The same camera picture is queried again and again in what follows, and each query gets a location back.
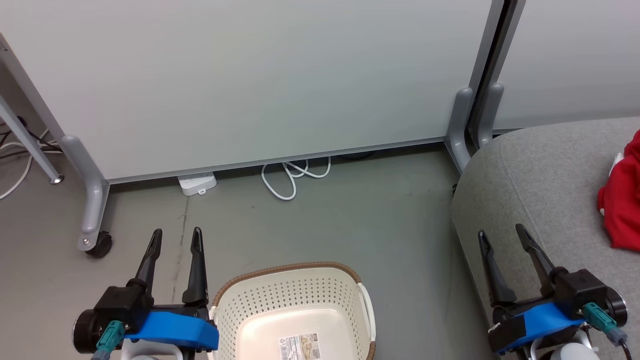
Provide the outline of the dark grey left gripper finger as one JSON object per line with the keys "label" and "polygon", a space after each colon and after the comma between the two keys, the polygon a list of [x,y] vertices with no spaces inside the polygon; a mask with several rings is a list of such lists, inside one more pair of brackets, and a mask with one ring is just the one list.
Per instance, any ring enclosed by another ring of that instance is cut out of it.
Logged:
{"label": "dark grey left gripper finger", "polygon": [[162,229],[156,228],[151,235],[151,239],[148,242],[148,246],[134,277],[137,283],[140,285],[144,284],[146,291],[153,289],[155,266],[162,253],[162,239]]}
{"label": "dark grey left gripper finger", "polygon": [[187,289],[182,294],[186,306],[206,306],[209,302],[206,258],[202,230],[195,227],[190,242],[190,270]]}

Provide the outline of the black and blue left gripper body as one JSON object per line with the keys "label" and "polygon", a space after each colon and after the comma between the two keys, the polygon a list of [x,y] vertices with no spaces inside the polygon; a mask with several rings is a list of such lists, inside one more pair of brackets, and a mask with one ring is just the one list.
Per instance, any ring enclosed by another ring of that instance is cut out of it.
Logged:
{"label": "black and blue left gripper body", "polygon": [[144,284],[109,286],[93,308],[78,315],[72,342],[78,353],[112,353],[125,340],[176,346],[195,353],[218,350],[220,335],[194,306],[155,306]]}

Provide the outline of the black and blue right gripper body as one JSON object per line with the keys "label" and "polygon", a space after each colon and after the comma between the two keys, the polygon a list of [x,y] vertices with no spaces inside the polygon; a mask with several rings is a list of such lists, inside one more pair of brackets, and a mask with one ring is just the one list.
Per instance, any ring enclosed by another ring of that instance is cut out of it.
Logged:
{"label": "black and blue right gripper body", "polygon": [[628,351],[627,309],[622,298],[587,269],[557,277],[553,295],[491,306],[493,326],[487,332],[497,354],[596,354],[589,330],[603,333],[615,347]]}

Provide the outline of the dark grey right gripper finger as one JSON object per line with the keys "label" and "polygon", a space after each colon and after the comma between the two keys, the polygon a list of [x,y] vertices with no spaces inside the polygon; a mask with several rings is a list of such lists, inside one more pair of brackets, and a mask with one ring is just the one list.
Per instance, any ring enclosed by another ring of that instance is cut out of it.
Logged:
{"label": "dark grey right gripper finger", "polygon": [[495,260],[495,252],[484,230],[477,234],[484,273],[486,276],[490,306],[509,306],[517,300]]}
{"label": "dark grey right gripper finger", "polygon": [[569,271],[565,267],[555,266],[551,262],[542,247],[535,241],[523,224],[517,223],[515,230],[523,250],[528,253],[534,265],[535,273],[541,283],[541,295],[553,296],[557,277],[561,274],[567,274]]}

